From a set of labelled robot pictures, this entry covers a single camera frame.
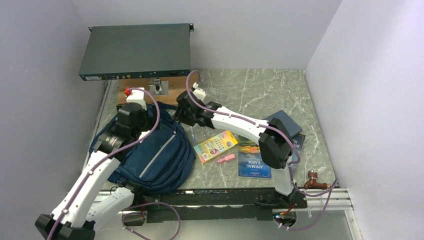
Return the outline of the navy blue student backpack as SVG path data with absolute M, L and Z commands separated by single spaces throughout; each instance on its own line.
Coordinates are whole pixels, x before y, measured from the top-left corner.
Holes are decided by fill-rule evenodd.
M 105 142 L 106 137 L 114 136 L 115 140 L 122 141 L 129 132 L 136 131 L 130 128 L 128 118 L 118 118 L 118 111 L 124 104 L 117 105 L 117 114 L 95 136 L 90 153 L 96 150 L 98 143 L 104 150 L 111 149 L 113 143 Z M 108 181 L 122 187 L 133 184 L 145 194 L 162 195 L 176 191 L 189 177 L 196 154 L 184 128 L 168 113 L 177 107 L 162 102 L 158 105 L 157 128 L 143 142 L 128 150 Z

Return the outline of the colourful crayon box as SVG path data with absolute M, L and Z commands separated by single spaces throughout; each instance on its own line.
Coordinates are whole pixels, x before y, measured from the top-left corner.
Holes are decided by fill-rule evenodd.
M 200 162 L 205 164 L 238 145 L 234 135 L 226 130 L 194 146 Z

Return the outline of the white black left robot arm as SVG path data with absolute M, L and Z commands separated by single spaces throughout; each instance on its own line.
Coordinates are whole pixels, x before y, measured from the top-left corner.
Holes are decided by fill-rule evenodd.
M 118 118 L 129 120 L 130 129 L 122 141 L 114 136 L 105 138 L 112 142 L 112 148 L 104 150 L 99 142 L 88 163 L 62 202 L 50 214 L 41 214 L 35 226 L 46 240 L 92 240 L 102 221 L 113 217 L 124 208 L 139 209 L 144 196 L 126 187 L 119 187 L 115 193 L 99 204 L 95 198 L 107 178 L 119 167 L 123 157 L 135 145 L 142 143 L 158 127 L 160 106 L 154 103 L 155 122 L 151 124 L 147 110 L 139 103 L 125 103 L 118 110 Z

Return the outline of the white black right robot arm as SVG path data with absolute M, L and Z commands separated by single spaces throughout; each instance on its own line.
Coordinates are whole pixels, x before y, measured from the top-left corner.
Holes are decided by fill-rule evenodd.
M 276 203 L 287 208 L 295 201 L 293 156 L 300 154 L 281 120 L 247 117 L 212 101 L 205 104 L 191 91 L 181 93 L 176 102 L 174 117 L 181 123 L 230 131 L 258 145 L 261 159 L 272 170 Z

